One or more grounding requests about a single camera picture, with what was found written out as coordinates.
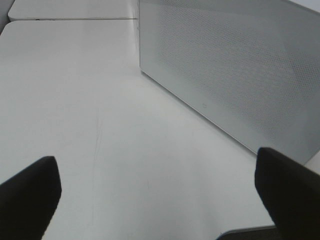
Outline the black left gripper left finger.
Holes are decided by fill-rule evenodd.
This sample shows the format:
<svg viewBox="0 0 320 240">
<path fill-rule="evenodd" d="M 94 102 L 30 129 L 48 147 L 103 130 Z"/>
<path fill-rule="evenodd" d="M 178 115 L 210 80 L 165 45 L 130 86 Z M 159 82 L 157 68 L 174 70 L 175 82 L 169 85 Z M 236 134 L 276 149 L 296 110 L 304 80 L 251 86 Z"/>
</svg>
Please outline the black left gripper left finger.
<svg viewBox="0 0 320 240">
<path fill-rule="evenodd" d="M 54 156 L 35 161 L 0 185 L 0 238 L 40 240 L 62 194 Z"/>
</svg>

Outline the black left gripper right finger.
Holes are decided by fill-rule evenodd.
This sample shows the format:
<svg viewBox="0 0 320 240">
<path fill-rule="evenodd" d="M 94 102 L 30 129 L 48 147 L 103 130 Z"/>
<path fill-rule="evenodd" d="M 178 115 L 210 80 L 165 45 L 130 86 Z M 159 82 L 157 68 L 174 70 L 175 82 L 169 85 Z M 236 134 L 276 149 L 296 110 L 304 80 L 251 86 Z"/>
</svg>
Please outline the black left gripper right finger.
<svg viewBox="0 0 320 240">
<path fill-rule="evenodd" d="M 261 147 L 254 185 L 284 240 L 320 238 L 320 176 L 291 158 Z"/>
</svg>

